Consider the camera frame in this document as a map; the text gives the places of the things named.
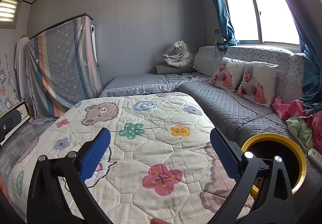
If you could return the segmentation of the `yellow rimmed trash bin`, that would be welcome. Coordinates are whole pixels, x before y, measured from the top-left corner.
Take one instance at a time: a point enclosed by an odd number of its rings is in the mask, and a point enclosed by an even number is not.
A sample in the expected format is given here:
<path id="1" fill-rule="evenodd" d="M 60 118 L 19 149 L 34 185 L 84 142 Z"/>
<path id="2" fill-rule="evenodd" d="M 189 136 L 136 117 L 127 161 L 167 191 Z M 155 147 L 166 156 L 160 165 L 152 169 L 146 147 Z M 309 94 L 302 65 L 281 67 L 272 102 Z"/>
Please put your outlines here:
<path id="1" fill-rule="evenodd" d="M 301 188 L 307 173 L 307 163 L 303 151 L 291 139 L 274 133 L 252 136 L 242 146 L 243 152 L 252 152 L 261 159 L 280 156 L 285 164 L 292 194 Z"/>

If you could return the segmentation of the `white drawer cabinet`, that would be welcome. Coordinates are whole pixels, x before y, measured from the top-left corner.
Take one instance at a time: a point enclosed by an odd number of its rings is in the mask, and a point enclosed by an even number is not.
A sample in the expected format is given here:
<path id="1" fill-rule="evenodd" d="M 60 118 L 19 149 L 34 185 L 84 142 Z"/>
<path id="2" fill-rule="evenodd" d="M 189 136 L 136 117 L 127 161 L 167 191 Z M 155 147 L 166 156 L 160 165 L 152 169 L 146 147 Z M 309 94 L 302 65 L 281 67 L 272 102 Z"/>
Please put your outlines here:
<path id="1" fill-rule="evenodd" d="M 12 132 L 29 118 L 25 101 L 10 108 L 4 115 L 1 115 L 1 137 L 11 135 Z"/>

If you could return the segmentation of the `white power strip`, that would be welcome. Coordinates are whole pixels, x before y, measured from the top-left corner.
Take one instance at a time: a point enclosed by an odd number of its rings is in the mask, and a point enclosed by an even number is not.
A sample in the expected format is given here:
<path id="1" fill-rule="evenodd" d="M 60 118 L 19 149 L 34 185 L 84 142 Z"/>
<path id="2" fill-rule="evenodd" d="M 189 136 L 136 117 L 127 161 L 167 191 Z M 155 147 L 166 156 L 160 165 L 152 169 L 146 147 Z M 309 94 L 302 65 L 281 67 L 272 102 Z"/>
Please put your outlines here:
<path id="1" fill-rule="evenodd" d="M 322 172 L 322 155 L 314 148 L 310 148 L 308 151 L 308 158 L 313 165 Z"/>

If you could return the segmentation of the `pink and green blanket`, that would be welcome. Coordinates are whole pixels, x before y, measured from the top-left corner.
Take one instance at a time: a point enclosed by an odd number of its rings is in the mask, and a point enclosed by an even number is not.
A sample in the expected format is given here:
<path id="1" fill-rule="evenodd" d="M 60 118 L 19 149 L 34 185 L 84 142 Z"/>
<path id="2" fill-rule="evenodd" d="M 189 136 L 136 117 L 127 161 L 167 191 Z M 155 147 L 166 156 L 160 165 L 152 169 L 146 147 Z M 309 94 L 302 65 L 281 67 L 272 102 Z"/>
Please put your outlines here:
<path id="1" fill-rule="evenodd" d="M 273 110 L 281 120 L 285 120 L 292 137 L 295 138 L 307 154 L 311 148 L 321 153 L 321 111 L 307 115 L 300 100 L 284 103 L 276 97 Z"/>

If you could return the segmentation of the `small blinds window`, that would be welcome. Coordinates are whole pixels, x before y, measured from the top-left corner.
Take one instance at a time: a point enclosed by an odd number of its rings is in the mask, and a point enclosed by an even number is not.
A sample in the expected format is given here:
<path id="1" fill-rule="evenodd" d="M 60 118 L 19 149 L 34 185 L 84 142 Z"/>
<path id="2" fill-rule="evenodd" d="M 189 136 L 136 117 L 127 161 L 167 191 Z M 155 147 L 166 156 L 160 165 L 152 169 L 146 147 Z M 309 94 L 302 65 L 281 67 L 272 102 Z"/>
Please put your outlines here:
<path id="1" fill-rule="evenodd" d="M 1 28 L 15 29 L 22 0 L 1 0 L 0 24 Z"/>

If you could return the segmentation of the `cartoon patterned quilt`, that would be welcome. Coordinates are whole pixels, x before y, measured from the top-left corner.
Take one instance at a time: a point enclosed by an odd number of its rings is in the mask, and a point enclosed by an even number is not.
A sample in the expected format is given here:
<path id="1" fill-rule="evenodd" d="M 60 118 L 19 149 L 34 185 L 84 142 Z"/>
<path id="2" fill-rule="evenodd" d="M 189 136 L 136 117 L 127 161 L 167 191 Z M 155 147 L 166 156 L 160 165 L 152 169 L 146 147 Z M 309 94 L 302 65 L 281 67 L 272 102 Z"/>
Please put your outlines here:
<path id="1" fill-rule="evenodd" d="M 25 213 L 37 158 L 63 157 L 107 128 L 110 145 L 86 185 L 112 222 L 207 223 L 235 185 L 210 144 L 213 127 L 184 93 L 83 100 L 18 159 L 9 197 Z"/>

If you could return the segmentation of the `right baby print pillow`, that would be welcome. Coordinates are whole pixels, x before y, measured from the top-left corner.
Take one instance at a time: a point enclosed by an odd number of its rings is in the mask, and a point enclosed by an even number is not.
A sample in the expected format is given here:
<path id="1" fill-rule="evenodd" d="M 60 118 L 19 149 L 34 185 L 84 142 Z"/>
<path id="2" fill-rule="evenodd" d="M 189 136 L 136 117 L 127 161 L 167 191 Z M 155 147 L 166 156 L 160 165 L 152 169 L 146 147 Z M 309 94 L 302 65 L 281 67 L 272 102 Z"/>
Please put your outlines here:
<path id="1" fill-rule="evenodd" d="M 278 64 L 247 62 L 237 95 L 264 107 L 275 97 Z"/>

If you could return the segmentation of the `grey quilted sofa cover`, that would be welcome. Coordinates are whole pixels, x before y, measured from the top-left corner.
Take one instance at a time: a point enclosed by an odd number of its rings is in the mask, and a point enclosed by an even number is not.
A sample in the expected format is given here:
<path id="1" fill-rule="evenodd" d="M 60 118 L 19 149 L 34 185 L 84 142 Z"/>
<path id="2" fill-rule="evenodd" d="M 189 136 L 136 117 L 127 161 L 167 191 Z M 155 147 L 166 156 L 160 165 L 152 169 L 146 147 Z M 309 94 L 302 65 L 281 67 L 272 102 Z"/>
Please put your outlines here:
<path id="1" fill-rule="evenodd" d="M 227 52 L 221 52 L 215 46 L 200 47 L 194 59 L 195 72 L 192 73 L 117 76 L 105 87 L 101 97 L 179 91 L 192 96 L 211 122 L 239 146 L 260 133 L 277 133 L 295 141 L 273 108 L 250 102 L 209 83 L 223 57 L 278 64 L 276 95 L 286 103 L 302 95 L 303 54 L 279 47 L 241 45 L 229 47 Z"/>

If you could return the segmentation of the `left baby print pillow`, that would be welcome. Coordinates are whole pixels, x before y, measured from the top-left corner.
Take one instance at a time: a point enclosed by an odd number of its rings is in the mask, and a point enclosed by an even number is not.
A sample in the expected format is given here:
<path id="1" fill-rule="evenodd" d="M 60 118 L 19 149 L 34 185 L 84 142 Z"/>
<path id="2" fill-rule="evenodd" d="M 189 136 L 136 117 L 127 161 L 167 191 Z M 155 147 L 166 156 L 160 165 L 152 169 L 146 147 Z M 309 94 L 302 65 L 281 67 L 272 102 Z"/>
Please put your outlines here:
<path id="1" fill-rule="evenodd" d="M 246 62 L 223 57 L 209 83 L 229 91 L 236 90 L 242 80 Z"/>

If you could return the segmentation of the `grey bolster pillow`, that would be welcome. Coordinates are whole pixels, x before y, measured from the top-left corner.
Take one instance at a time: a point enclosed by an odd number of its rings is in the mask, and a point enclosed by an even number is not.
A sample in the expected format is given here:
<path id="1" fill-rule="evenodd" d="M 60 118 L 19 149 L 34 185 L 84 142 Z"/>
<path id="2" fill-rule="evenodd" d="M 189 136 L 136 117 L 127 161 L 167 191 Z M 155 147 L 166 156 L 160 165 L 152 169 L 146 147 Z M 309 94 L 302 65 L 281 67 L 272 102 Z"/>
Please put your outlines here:
<path id="1" fill-rule="evenodd" d="M 160 64 L 156 66 L 157 74 L 159 75 L 168 75 L 168 74 L 183 74 L 183 73 L 192 73 L 195 72 L 195 69 L 192 67 L 188 68 L 178 68 L 169 66 L 167 64 Z"/>

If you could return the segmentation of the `white tiger plush toy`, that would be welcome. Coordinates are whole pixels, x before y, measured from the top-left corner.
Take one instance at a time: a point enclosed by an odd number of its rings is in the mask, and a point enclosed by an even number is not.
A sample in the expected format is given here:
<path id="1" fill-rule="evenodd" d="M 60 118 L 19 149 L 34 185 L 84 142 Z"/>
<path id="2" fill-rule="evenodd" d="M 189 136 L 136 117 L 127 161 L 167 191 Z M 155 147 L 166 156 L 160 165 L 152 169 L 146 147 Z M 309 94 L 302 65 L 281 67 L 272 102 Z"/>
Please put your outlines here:
<path id="1" fill-rule="evenodd" d="M 166 64 L 175 68 L 189 68 L 193 66 L 194 55 L 182 40 L 175 40 L 163 54 Z"/>

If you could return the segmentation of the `right blue curtain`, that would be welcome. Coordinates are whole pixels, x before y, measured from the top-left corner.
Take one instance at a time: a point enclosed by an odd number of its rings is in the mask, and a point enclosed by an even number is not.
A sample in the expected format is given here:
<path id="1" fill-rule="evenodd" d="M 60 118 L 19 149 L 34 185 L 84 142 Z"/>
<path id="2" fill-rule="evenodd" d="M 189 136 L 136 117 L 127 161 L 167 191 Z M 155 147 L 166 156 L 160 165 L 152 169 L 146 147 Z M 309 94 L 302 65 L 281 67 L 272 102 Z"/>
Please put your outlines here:
<path id="1" fill-rule="evenodd" d="M 301 0 L 285 0 L 298 32 L 300 49 L 304 53 L 300 100 L 310 115 L 321 111 L 321 36 Z"/>

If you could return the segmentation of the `blue curtain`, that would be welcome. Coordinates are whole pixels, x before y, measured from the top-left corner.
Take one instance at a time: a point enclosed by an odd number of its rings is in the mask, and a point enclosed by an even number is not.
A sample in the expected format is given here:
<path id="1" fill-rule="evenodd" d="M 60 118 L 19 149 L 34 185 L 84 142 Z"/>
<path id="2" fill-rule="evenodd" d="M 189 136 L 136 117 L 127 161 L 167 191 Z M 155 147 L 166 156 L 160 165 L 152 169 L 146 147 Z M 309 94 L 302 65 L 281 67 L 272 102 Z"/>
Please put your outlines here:
<path id="1" fill-rule="evenodd" d="M 240 42 L 235 37 L 235 30 L 231 23 L 230 15 L 225 0 L 212 0 L 217 14 L 220 34 L 224 41 L 217 44 L 219 51 L 227 51 L 230 46 L 238 46 Z"/>
<path id="2" fill-rule="evenodd" d="M 304 53 L 300 100 L 310 115 L 321 111 L 321 36 L 301 0 L 285 0 L 298 32 L 300 49 Z"/>

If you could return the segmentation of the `left blue curtain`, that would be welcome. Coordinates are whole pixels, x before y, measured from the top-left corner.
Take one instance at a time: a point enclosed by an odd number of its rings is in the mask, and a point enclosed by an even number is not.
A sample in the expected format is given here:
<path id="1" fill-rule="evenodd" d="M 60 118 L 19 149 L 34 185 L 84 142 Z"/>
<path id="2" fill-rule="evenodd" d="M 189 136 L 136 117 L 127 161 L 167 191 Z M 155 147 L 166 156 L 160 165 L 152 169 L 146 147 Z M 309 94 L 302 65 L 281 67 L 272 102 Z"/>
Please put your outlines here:
<path id="1" fill-rule="evenodd" d="M 220 34 L 224 41 L 217 44 L 219 51 L 227 51 L 230 46 L 238 46 L 240 42 L 235 37 L 235 30 L 231 23 L 230 15 L 225 0 L 212 0 L 217 14 Z"/>

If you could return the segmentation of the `window with metal frame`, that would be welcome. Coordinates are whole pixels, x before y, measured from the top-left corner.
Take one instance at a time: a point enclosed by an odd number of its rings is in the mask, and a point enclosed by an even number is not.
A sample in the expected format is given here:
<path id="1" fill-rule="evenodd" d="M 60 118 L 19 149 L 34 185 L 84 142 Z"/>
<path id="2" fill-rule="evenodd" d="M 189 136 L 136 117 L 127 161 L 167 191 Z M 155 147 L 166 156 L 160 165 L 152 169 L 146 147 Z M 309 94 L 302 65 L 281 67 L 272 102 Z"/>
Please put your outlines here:
<path id="1" fill-rule="evenodd" d="M 226 5 L 236 39 L 242 44 L 299 44 L 285 0 L 226 0 Z"/>

